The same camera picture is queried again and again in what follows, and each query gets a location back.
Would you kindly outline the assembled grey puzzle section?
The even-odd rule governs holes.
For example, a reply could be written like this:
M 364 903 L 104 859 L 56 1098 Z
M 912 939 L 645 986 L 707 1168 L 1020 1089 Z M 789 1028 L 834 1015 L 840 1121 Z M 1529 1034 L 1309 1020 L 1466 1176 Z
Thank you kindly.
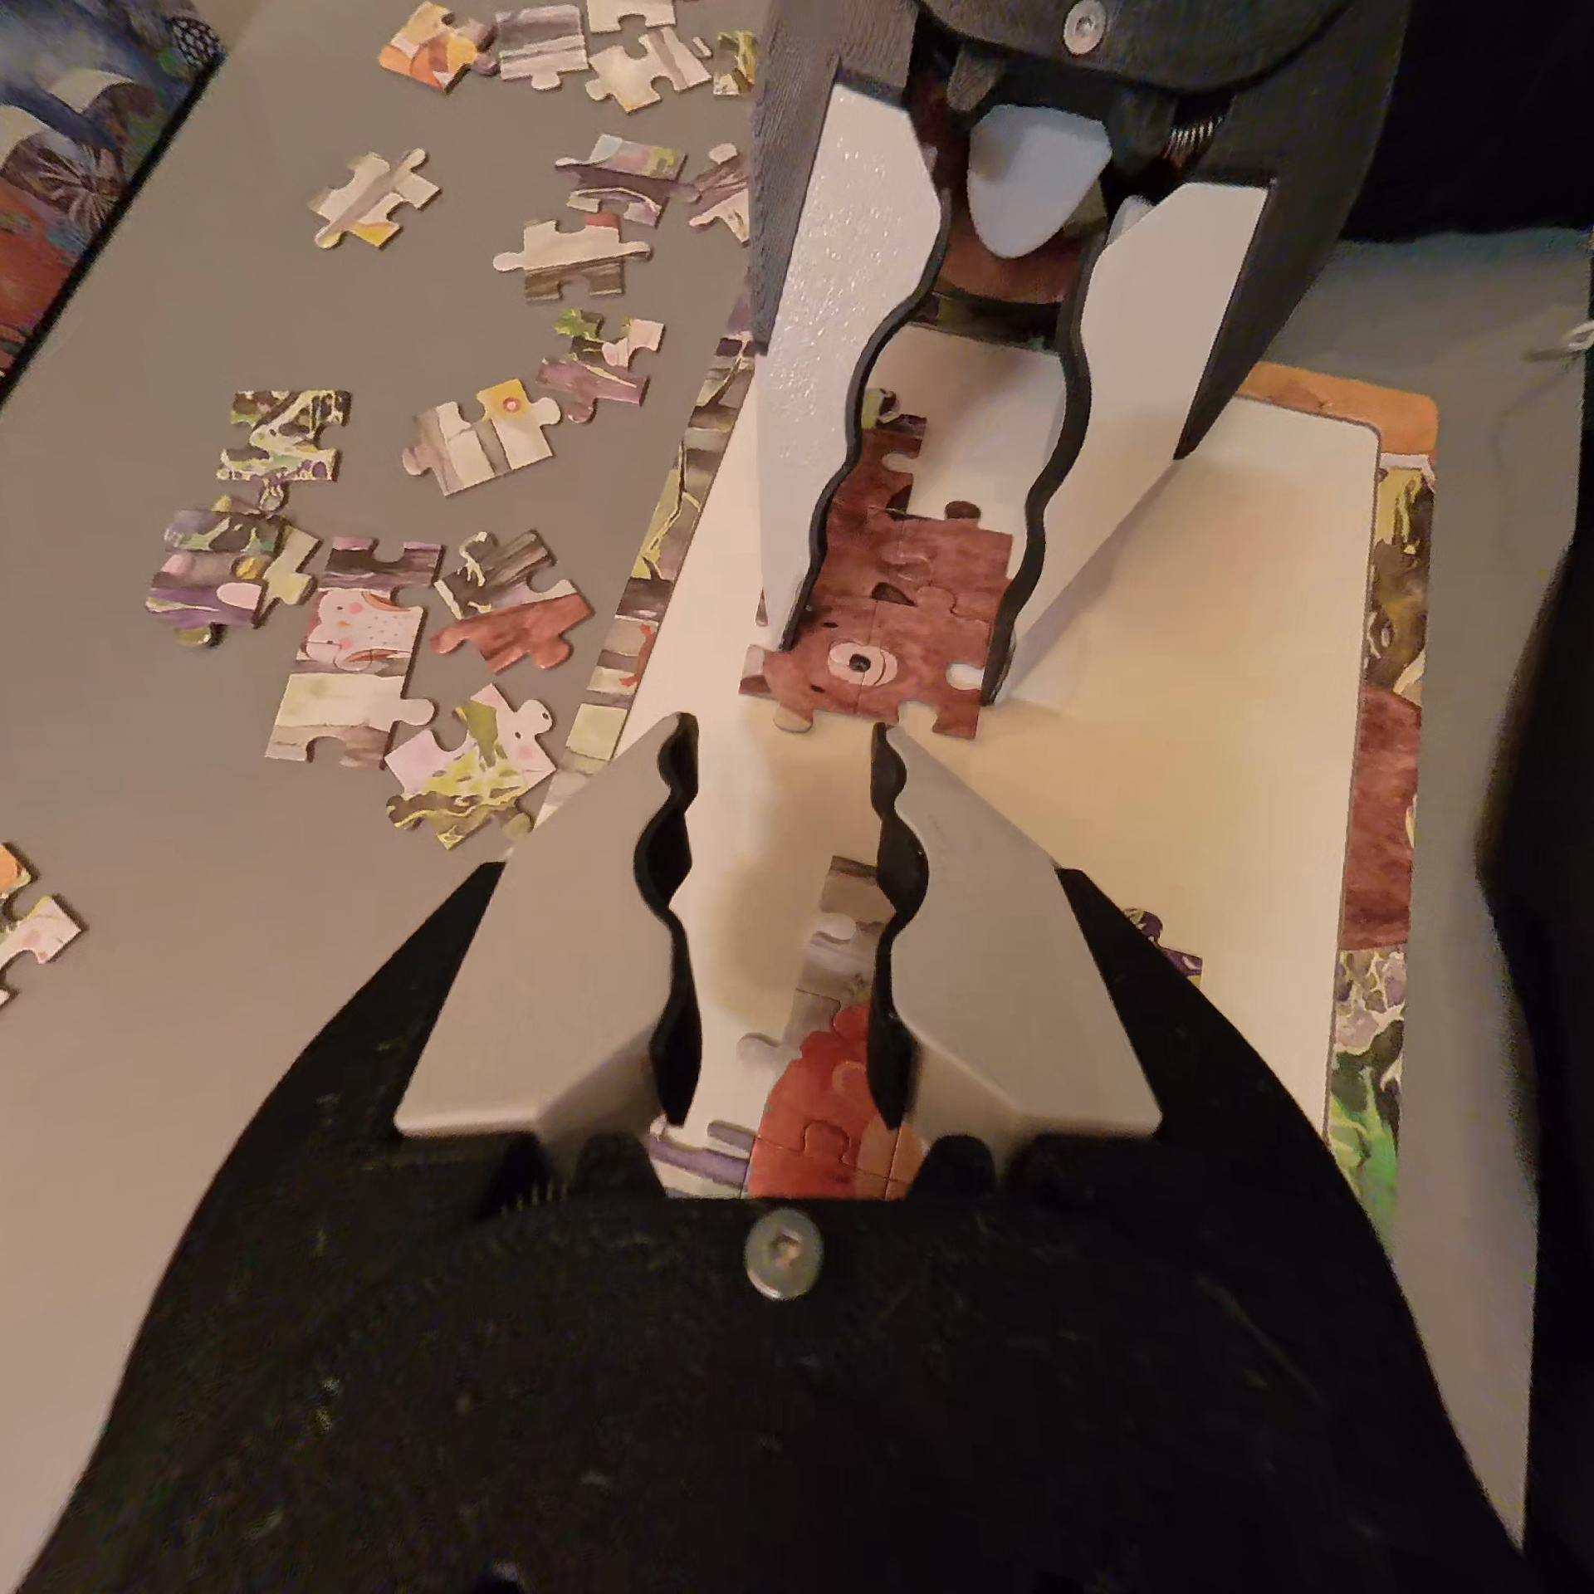
M 874 867 L 842 853 L 831 855 L 796 988 L 840 1005 L 867 997 L 889 916 L 891 904 Z

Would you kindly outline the illustrated puzzle box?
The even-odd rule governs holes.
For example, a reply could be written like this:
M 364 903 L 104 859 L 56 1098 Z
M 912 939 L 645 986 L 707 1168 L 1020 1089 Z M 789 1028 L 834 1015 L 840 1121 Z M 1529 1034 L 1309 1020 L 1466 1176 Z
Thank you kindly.
M 223 58 L 187 1 L 1 3 L 1 373 Z

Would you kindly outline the scattered loose puzzle pieces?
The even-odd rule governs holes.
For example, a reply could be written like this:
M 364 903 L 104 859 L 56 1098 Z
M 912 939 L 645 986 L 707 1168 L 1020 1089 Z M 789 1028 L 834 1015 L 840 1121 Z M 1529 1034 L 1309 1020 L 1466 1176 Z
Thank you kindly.
M 375 54 L 402 3 L 271 3 L 184 119 L 3 407 L 3 838 L 83 931 L 20 960 L 3 1060 L 233 1034 L 343 990 L 491 840 L 388 766 L 485 724 L 563 745 L 745 250 L 673 195 L 626 290 L 525 301 L 597 233 L 607 134 L 747 149 L 749 98 L 626 111 Z

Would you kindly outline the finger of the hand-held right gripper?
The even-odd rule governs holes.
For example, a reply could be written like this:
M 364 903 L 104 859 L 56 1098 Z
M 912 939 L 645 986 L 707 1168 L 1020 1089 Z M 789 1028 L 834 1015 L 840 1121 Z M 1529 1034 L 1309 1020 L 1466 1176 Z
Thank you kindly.
M 1055 329 L 1062 398 L 1022 504 L 1022 557 L 988 643 L 1000 701 L 1047 646 L 1058 601 L 1170 468 L 1269 185 L 1130 195 L 1089 240 Z
M 793 644 L 829 504 L 863 447 L 863 388 L 943 257 L 946 204 L 901 106 L 836 85 L 757 360 L 766 629 Z

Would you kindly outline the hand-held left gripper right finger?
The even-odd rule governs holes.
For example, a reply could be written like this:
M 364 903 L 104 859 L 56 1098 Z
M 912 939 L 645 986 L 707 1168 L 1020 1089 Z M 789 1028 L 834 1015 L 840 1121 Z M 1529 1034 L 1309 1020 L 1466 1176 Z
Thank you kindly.
M 922 1142 L 1146 1136 L 1161 1109 L 1047 851 L 897 726 L 869 798 L 889 903 L 869 1094 Z

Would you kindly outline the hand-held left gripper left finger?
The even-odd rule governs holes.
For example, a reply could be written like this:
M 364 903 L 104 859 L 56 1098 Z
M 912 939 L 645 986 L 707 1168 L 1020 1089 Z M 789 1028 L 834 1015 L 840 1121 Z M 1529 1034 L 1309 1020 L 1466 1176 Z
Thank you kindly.
M 703 1032 L 671 895 L 698 722 L 675 711 L 518 842 L 394 1111 L 406 1136 L 683 1123 Z

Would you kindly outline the brown and green puzzle piece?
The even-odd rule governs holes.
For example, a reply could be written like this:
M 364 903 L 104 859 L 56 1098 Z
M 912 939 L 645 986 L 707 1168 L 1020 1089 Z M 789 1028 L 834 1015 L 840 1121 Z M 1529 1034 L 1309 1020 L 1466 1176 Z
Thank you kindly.
M 861 455 L 829 502 L 831 527 L 859 523 L 870 512 L 908 510 L 926 428 L 926 417 L 905 409 L 895 390 L 876 385 L 863 390 Z

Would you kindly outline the printed frame puzzle tray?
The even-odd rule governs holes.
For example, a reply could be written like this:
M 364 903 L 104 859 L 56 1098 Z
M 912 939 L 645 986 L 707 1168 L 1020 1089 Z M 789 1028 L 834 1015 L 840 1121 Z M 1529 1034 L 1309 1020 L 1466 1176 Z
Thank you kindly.
M 700 498 L 643 671 L 574 711 L 550 811 L 667 711 L 700 724 L 692 868 L 677 897 L 703 1079 L 681 1187 L 719 1123 L 747 1130 L 795 1070 L 800 954 L 836 916 L 831 859 L 872 861 L 869 717 L 798 730 L 741 692 L 755 603 L 760 402 Z M 1398 1178 L 1411 825 L 1440 409 L 1432 396 L 1260 364 L 1062 595 L 1039 662 L 975 737 L 901 726 L 1161 944 L 1318 1128 L 1381 1238 Z

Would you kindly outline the person's right hand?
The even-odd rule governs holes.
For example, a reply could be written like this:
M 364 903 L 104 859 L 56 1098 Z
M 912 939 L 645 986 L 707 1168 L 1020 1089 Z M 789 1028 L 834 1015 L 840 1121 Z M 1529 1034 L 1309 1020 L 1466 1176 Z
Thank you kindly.
M 1091 242 L 1091 231 L 1056 231 L 1026 254 L 1000 255 L 986 248 L 969 216 L 956 212 L 935 286 L 1009 305 L 1058 305 L 1070 297 Z

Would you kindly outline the joined bear face puzzle pieces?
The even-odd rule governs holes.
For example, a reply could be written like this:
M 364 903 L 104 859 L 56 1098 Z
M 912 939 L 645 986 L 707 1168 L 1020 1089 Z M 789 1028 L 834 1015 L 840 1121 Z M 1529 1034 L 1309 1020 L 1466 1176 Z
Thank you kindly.
M 981 692 L 958 686 L 946 669 L 984 667 L 988 646 L 990 624 L 956 612 L 943 588 L 918 603 L 838 595 L 802 618 L 789 648 L 749 644 L 740 690 L 774 700 L 787 730 L 806 730 L 815 711 L 895 724 L 903 703 L 922 703 L 935 713 L 935 732 L 971 739 Z

